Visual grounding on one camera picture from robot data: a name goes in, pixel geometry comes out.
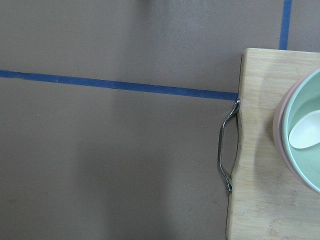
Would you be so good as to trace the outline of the wooden cutting board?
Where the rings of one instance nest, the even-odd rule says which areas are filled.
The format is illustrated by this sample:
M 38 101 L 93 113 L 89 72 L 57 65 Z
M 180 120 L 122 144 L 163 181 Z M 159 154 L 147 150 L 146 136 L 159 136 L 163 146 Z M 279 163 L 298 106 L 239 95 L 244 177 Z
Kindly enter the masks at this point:
M 319 239 L 320 195 L 292 174 L 275 148 L 272 131 L 274 114 L 284 94 L 319 65 L 317 52 L 244 51 L 227 239 Z

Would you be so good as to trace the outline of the white spoon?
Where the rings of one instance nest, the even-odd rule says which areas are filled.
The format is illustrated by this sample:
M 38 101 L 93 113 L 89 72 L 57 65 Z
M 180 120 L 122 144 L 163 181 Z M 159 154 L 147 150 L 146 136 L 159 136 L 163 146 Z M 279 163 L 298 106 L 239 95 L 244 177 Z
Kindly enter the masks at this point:
M 291 129 L 289 143 L 295 149 L 305 149 L 320 143 L 320 111 L 304 115 Z

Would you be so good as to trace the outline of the pink bowl under green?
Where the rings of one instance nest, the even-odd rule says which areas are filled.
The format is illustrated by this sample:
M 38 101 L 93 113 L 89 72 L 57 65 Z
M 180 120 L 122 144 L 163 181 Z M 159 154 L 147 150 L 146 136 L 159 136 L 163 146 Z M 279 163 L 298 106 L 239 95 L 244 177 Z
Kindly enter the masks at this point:
M 295 148 L 289 136 L 305 115 L 320 109 L 320 70 L 297 81 L 279 102 L 273 118 L 273 142 L 282 159 L 305 186 L 320 192 L 320 144 Z

